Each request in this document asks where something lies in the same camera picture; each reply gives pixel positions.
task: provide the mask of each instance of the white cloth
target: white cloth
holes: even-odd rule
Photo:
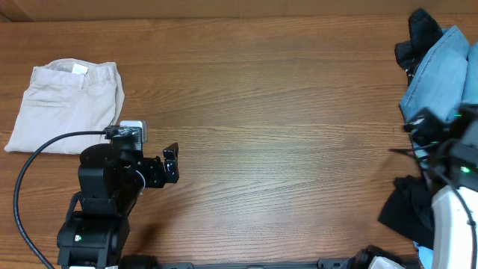
[[[86,74],[72,73],[75,64],[87,67]],[[115,63],[61,59],[34,67],[5,151],[33,152],[58,135],[101,131],[116,123],[124,99]],[[44,152],[78,154],[98,143],[107,141],[100,135],[68,137]]]

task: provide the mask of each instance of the wooden surface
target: wooden surface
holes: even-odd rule
[[[478,40],[475,15],[437,19]],[[414,253],[376,221],[394,177],[418,173],[387,151],[409,146],[394,60],[407,16],[5,23],[0,37],[1,146],[33,66],[59,58],[117,62],[121,118],[148,122],[146,156],[179,142],[181,178],[139,199],[124,254],[205,264],[314,261],[368,244]],[[0,268],[42,268],[13,222],[27,158],[0,150]],[[22,185],[25,228],[54,263],[78,164],[41,155]]]

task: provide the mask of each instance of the white tag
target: white tag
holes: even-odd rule
[[[88,72],[88,67],[84,67],[80,64],[75,64],[73,66],[72,73],[73,74],[86,74]]]

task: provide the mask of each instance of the black fabric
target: black fabric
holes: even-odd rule
[[[419,245],[433,249],[434,222],[432,195],[422,179],[413,176],[395,179],[379,222]]]
[[[409,85],[428,50],[443,36],[440,25],[422,8],[409,18],[410,41],[395,45],[397,63],[405,70]]]

